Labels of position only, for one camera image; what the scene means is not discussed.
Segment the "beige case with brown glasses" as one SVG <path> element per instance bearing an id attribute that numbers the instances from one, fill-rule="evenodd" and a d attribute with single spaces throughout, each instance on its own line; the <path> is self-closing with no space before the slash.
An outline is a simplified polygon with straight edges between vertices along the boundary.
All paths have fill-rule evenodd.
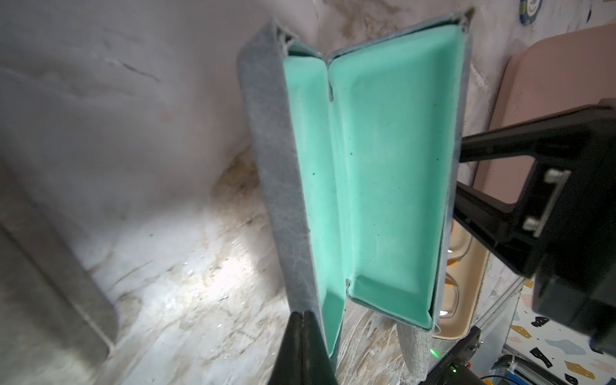
<path id="1" fill-rule="evenodd" d="M 467 335 L 488 259 L 489 251 L 462 225 L 454 221 L 447 251 L 437 339 L 458 340 Z"/>

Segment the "grey case mint lining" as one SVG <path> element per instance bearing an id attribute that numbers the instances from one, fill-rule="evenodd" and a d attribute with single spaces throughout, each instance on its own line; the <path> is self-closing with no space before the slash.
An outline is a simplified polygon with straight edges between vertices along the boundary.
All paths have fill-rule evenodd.
<path id="1" fill-rule="evenodd" d="M 438 328 L 470 50 L 446 14 L 333 52 L 269 22 L 237 72 L 292 311 L 331 362 L 347 301 Z"/>

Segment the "pink glasses case grey lining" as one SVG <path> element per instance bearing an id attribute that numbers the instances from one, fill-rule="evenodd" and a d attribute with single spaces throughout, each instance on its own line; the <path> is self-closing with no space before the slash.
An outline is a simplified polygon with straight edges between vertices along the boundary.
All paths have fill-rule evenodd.
<path id="1" fill-rule="evenodd" d="M 494 131 L 615 97 L 615 25 L 546 38 L 507 64 Z"/>

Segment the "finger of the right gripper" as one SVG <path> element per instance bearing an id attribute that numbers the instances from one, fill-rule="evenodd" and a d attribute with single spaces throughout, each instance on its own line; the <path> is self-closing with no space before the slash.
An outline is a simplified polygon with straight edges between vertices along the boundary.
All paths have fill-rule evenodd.
<path id="1" fill-rule="evenodd" d="M 542 259 L 538 239 L 523 229 L 531 207 L 529 188 L 523 189 L 517 202 L 506 204 L 459 182 L 453 216 L 511 271 L 531 277 Z"/>
<path id="2" fill-rule="evenodd" d="M 546 164 L 574 164 L 595 135 L 602 107 L 587 105 L 505 128 L 465 136 L 460 162 L 533 157 Z"/>

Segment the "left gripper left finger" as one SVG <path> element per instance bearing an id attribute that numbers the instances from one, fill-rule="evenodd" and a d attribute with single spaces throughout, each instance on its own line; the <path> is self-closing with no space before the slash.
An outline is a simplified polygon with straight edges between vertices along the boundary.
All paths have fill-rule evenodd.
<path id="1" fill-rule="evenodd" d="M 269 385 L 298 385 L 303 377 L 303 314 L 293 312 L 287 323 Z"/>

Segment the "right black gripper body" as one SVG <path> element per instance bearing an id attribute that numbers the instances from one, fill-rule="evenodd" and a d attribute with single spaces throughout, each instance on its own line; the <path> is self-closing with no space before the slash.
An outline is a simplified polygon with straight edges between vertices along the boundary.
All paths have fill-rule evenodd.
<path id="1" fill-rule="evenodd" d="M 615 354 L 615 102 L 549 119 L 529 155 L 532 176 L 550 191 L 525 190 L 532 234 L 545 243 L 534 309 Z"/>

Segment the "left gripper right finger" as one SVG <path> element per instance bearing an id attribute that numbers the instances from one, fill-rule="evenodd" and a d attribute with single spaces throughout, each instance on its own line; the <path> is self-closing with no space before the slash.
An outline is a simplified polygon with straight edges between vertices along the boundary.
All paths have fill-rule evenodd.
<path id="1" fill-rule="evenodd" d="M 318 320 L 310 311 L 303 315 L 303 384 L 337 384 Z"/>

